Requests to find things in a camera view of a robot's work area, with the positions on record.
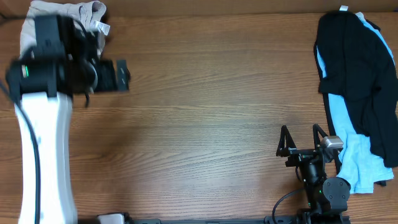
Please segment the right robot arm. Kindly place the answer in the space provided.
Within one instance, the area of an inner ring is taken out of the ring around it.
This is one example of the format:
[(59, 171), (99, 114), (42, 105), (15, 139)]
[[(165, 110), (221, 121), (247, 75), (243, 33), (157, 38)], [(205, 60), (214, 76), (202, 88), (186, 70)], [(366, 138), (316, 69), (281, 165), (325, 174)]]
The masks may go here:
[[(281, 127), (276, 155), (286, 157), (286, 167), (295, 168), (296, 178), (303, 183), (301, 189), (294, 190), (280, 198), (272, 209), (273, 223), (321, 224), (349, 223), (343, 212), (348, 209), (351, 186), (341, 177), (328, 177), (326, 164), (335, 162), (336, 170), (341, 163), (338, 155), (343, 149), (343, 141), (338, 136), (329, 136), (318, 124), (313, 125), (314, 148), (297, 149), (289, 130)], [(297, 210), (296, 215), (276, 216), (279, 204), (300, 192), (305, 192), (308, 208)]]

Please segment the beige khaki shorts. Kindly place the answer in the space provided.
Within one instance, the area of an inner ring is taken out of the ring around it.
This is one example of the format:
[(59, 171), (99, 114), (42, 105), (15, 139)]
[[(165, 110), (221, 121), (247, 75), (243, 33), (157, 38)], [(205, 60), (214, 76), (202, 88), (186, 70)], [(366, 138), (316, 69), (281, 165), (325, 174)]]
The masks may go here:
[(34, 18), (37, 16), (62, 15), (77, 19), (85, 30), (98, 31), (99, 46), (96, 54), (101, 57), (105, 46), (105, 36), (109, 34), (110, 26), (101, 22), (105, 15), (106, 6), (100, 1), (92, 1), (78, 4), (59, 4), (45, 1), (32, 1), (27, 12), (27, 19), (24, 21), (20, 36), (20, 56), (33, 46), (37, 45), (38, 35), (55, 34), (60, 30), (59, 26), (37, 25)]

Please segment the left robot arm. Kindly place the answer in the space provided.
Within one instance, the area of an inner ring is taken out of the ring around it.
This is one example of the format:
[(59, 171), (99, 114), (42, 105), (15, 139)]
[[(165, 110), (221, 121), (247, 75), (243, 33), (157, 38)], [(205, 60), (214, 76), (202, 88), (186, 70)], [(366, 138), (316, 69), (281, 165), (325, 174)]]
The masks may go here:
[(74, 95), (128, 91), (125, 60), (103, 60), (99, 33), (70, 17), (33, 17), (36, 42), (13, 60), (1, 85), (14, 103), (22, 142), (20, 223), (78, 223), (70, 179)]

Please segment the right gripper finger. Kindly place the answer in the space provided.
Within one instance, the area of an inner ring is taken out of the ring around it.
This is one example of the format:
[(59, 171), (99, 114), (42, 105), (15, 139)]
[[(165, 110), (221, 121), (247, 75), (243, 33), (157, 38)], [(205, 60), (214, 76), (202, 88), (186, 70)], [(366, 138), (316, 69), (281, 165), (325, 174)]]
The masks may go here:
[(314, 146), (315, 149), (321, 149), (322, 148), (322, 144), (321, 144), (321, 138), (327, 137), (327, 133), (324, 132), (324, 130), (322, 130), (322, 128), (318, 125), (318, 124), (314, 124), (312, 126), (313, 129), (313, 141), (314, 141)]
[(295, 151), (297, 147), (290, 135), (286, 125), (283, 125), (280, 130), (280, 139), (277, 146), (276, 156), (289, 157)]

